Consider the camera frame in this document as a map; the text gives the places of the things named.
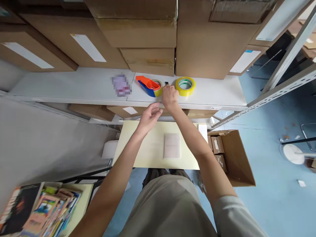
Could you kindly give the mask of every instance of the person's right hand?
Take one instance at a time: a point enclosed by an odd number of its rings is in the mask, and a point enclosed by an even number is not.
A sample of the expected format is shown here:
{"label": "person's right hand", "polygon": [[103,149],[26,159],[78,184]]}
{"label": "person's right hand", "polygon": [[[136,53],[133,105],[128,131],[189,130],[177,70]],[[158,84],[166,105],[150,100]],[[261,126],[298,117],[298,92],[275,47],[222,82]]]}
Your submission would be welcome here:
{"label": "person's right hand", "polygon": [[172,107],[178,104],[179,92],[169,84],[165,85],[162,92],[162,103],[164,107],[170,111]]}

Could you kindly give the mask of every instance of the gray shirt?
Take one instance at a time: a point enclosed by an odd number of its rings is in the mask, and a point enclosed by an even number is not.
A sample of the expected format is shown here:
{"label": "gray shirt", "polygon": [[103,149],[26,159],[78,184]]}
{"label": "gray shirt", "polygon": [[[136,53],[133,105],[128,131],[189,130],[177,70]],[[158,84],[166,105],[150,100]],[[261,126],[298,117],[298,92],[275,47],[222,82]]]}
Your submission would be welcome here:
{"label": "gray shirt", "polygon": [[119,236],[267,237],[237,197],[221,197],[213,213],[217,233],[194,184],[183,176],[163,175],[144,187]]}

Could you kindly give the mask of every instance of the forearm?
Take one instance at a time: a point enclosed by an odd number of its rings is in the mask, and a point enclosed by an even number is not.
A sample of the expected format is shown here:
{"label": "forearm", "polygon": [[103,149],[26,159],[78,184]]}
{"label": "forearm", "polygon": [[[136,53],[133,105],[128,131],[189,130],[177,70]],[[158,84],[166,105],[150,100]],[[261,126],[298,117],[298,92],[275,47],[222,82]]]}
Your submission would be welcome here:
{"label": "forearm", "polygon": [[71,237],[103,236],[124,194],[144,137],[138,131],[131,136]]}
{"label": "forearm", "polygon": [[237,196],[206,140],[180,106],[176,104],[169,111],[180,129],[185,143],[197,159],[207,191],[206,196],[211,206],[222,196]]}

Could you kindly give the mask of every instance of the hand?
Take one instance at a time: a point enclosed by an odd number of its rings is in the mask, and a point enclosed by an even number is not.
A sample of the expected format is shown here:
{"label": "hand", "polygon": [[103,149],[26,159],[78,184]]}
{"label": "hand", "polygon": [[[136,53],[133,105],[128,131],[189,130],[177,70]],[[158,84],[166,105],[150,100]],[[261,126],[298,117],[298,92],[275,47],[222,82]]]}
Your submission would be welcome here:
{"label": "hand", "polygon": [[156,124],[158,118],[163,112],[163,109],[159,109],[159,102],[150,104],[143,112],[141,120],[137,126],[136,131],[142,135],[146,135]]}
{"label": "hand", "polygon": [[168,111],[171,111],[178,104],[179,91],[170,86],[165,85],[162,93],[162,103]]}

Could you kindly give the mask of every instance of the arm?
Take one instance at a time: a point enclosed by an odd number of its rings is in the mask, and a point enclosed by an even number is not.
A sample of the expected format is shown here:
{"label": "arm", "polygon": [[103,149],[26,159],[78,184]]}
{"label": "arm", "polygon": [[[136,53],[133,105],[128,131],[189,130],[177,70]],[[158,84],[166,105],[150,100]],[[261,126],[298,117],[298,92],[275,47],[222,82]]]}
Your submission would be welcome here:
{"label": "arm", "polygon": [[177,102],[178,96],[179,92],[174,86],[166,85],[163,88],[163,104],[175,119],[185,143],[198,162],[207,191],[207,199],[214,208],[215,201],[220,197],[237,197],[237,194],[206,140],[180,108]]}
{"label": "arm", "polygon": [[158,106],[159,103],[151,104],[144,111],[136,131],[100,185],[70,237],[103,236],[124,194],[139,147],[163,112]]}

